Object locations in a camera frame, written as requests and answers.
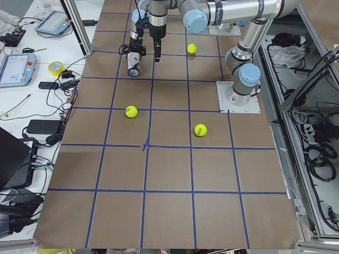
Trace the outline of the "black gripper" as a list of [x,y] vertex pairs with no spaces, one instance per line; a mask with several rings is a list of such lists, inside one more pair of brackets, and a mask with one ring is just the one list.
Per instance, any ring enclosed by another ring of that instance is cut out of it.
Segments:
[[166,35],[167,11],[153,14],[148,13],[149,33],[154,39],[154,61],[159,62],[161,58],[162,42],[161,39]]
[[139,53],[141,57],[146,55],[146,47],[143,45],[144,29],[148,28],[148,20],[132,21],[129,44],[123,44],[123,54],[131,52]]

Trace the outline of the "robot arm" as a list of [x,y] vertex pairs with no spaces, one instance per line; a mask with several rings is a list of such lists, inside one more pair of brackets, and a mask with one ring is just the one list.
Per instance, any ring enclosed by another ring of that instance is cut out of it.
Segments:
[[247,20],[237,45],[226,55],[227,66],[235,79],[230,100],[243,105],[256,86],[256,83],[248,84],[242,77],[243,69],[249,65],[267,22],[284,8],[284,1],[140,1],[136,6],[145,12],[139,15],[139,23],[149,30],[153,39],[156,62],[161,57],[161,40],[166,35],[168,10],[177,9],[185,28],[193,34],[201,33],[208,26]]
[[149,30],[154,42],[155,60],[161,57],[161,40],[166,35],[168,10],[179,10],[183,24],[192,34],[199,34],[208,26],[247,20],[244,33],[232,50],[240,61],[248,60],[269,20],[291,13],[298,1],[140,1],[136,4],[136,21],[133,22],[129,45],[122,45],[120,54],[146,54],[142,45],[143,31]]

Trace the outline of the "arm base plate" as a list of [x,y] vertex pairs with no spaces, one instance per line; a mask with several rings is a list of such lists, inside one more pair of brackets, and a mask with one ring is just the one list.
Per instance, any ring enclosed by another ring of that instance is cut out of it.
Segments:
[[217,81],[217,94],[219,101],[219,110],[221,113],[241,113],[241,114],[260,114],[255,89],[250,95],[239,95],[233,90],[233,81]]
[[214,36],[239,37],[241,36],[240,28],[235,23],[223,23],[220,25],[210,25],[209,34]]

